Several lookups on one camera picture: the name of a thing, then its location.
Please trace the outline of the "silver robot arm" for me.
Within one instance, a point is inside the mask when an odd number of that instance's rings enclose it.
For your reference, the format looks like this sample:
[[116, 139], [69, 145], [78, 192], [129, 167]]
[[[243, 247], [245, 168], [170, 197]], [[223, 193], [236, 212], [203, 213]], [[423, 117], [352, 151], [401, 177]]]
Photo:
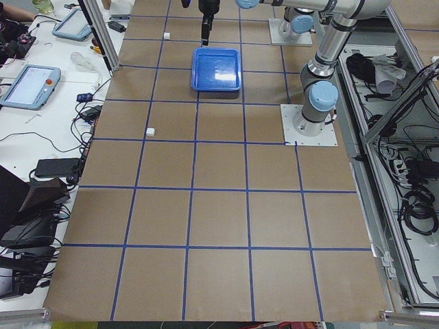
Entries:
[[314, 59], [302, 68], [300, 80], [304, 92], [301, 113], [293, 119], [294, 129], [304, 136], [314, 137], [326, 125], [328, 113], [335, 109], [339, 92], [329, 81], [337, 60], [357, 22], [382, 13], [389, 1], [237, 1], [242, 9], [259, 4], [283, 5], [318, 12], [332, 12], [333, 18], [326, 29]]
[[[313, 10], [293, 8], [284, 5], [282, 19], [270, 19], [270, 36], [273, 45], [310, 45], [310, 31], [313, 27]], [[198, 1], [198, 9], [202, 13], [201, 41], [203, 46], [209, 45], [209, 37], [213, 28], [213, 20], [219, 12], [220, 1]]]

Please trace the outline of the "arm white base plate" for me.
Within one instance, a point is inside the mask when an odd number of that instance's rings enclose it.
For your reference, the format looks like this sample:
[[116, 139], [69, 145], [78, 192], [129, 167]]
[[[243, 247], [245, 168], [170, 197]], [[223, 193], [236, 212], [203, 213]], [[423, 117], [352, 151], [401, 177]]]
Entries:
[[301, 104], [281, 104], [280, 108], [286, 146], [338, 146], [330, 114], [321, 123], [311, 123], [302, 116]]
[[271, 44], [310, 47], [312, 27], [313, 19], [305, 15], [297, 16], [291, 22], [285, 19], [269, 19]]

